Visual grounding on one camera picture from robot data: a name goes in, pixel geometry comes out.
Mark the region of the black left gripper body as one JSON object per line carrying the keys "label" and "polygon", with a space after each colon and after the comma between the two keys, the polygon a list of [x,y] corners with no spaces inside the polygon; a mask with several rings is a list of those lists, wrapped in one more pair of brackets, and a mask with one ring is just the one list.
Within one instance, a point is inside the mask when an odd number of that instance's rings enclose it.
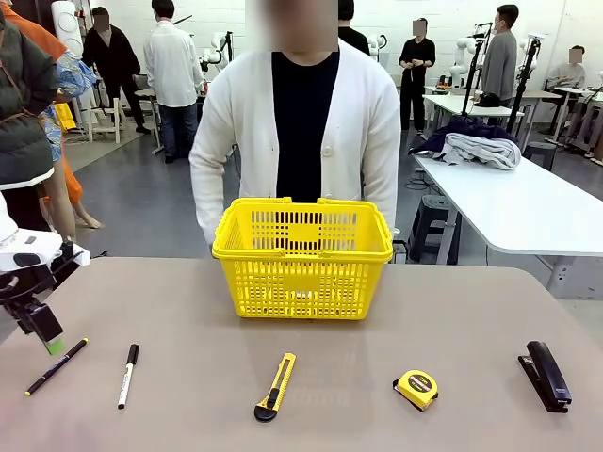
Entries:
{"label": "black left gripper body", "polygon": [[25,269],[1,273],[1,307],[9,314],[31,314],[42,306],[37,295],[57,289],[69,269]]}

